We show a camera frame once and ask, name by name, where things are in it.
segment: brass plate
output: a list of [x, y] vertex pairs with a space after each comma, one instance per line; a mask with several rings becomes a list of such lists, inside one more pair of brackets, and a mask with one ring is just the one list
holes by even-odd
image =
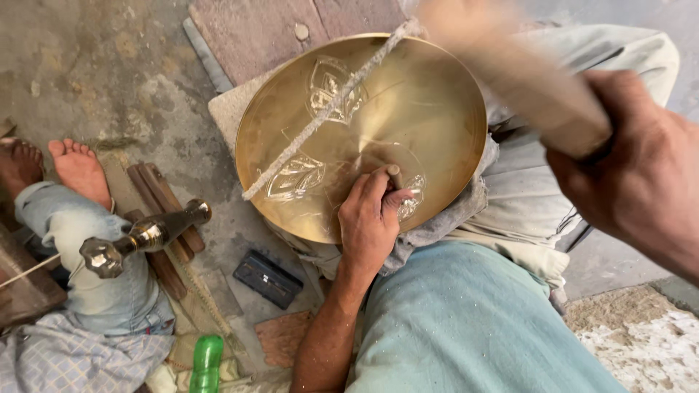
[[[334, 41], [267, 80], [238, 129], [236, 168], [245, 190], [388, 36]], [[337, 212], [354, 181], [380, 165], [397, 164], [404, 187], [422, 190], [399, 212], [401, 231], [407, 231], [459, 195], [475, 172], [486, 133], [483, 96], [466, 67], [431, 43], [407, 38], [252, 203], [294, 235], [339, 244]]]

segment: green plastic bottle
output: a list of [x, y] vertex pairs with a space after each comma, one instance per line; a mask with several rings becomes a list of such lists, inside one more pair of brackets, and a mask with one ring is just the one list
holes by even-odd
[[218, 393], [218, 368], [223, 353], [223, 339], [215, 334], [199, 337], [194, 347], [189, 393]]

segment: knee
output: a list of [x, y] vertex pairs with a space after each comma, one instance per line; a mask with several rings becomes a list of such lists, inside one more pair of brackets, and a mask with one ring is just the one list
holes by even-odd
[[53, 243], [60, 253], [77, 252], [82, 243], [91, 237], [114, 241], [124, 235], [128, 222], [110, 213], [91, 209], [75, 209], [54, 213], [49, 222], [49, 232], [44, 243]]
[[661, 58], [664, 59], [666, 66], [670, 70], [677, 73], [677, 70], [679, 70], [679, 50], [677, 46], [667, 33], [659, 32], [657, 39], [660, 42], [660, 48], [658, 50], [662, 52]]

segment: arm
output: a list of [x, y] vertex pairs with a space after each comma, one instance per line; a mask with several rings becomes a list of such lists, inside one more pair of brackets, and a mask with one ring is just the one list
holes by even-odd
[[294, 364], [291, 392], [342, 392], [350, 370], [354, 325], [364, 294], [393, 249], [398, 207], [410, 190], [387, 194], [386, 167], [362, 175], [340, 207], [343, 257]]
[[547, 159], [582, 217], [699, 287], [699, 127], [657, 106], [631, 71], [584, 74], [607, 110], [608, 156]]

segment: teal cloth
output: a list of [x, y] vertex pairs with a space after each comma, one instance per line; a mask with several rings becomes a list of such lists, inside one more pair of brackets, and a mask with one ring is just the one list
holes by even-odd
[[625, 392], [548, 296], [480, 245], [420, 248], [374, 284], [348, 392]]

